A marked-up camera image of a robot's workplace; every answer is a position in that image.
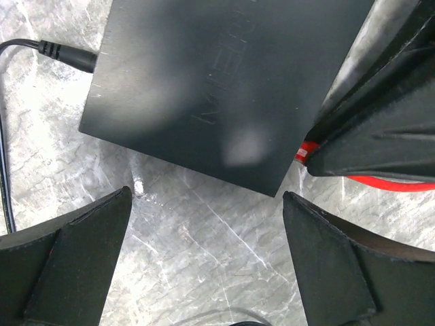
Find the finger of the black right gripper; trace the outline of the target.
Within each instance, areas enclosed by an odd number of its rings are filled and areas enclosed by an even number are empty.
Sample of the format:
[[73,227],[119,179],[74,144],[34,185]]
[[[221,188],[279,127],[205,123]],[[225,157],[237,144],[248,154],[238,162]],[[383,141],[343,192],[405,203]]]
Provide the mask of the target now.
[[433,1],[375,1],[311,129],[326,136],[369,108],[434,33]]
[[415,51],[377,91],[309,156],[313,176],[434,178],[434,47]]

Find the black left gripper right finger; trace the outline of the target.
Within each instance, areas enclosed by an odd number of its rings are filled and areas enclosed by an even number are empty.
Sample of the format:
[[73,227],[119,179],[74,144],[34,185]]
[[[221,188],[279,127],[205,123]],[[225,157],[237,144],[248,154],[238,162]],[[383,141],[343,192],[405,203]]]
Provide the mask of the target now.
[[433,325],[434,252],[382,237],[294,192],[283,221],[309,325]]

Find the black Mercury network switch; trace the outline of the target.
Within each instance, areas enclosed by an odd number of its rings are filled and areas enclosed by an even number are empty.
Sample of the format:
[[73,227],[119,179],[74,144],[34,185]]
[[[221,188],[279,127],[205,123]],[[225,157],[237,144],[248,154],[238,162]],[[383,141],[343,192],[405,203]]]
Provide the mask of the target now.
[[372,1],[114,1],[80,132],[274,196]]

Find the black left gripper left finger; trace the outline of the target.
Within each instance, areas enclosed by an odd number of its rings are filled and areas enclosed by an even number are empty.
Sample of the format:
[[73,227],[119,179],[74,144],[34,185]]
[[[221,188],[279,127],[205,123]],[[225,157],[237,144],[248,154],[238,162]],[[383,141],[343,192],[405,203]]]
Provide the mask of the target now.
[[98,325],[132,209],[129,187],[1,237],[2,325]]

